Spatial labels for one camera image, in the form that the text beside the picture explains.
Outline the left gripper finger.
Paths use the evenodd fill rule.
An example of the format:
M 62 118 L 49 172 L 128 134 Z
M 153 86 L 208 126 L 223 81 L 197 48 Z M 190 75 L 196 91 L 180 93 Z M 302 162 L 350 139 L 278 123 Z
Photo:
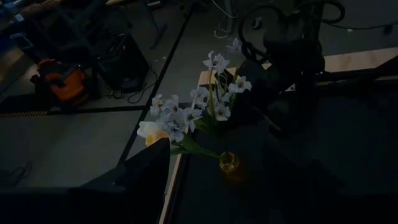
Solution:
M 101 194 L 162 197 L 169 164 L 170 142 L 162 138 L 82 187 Z

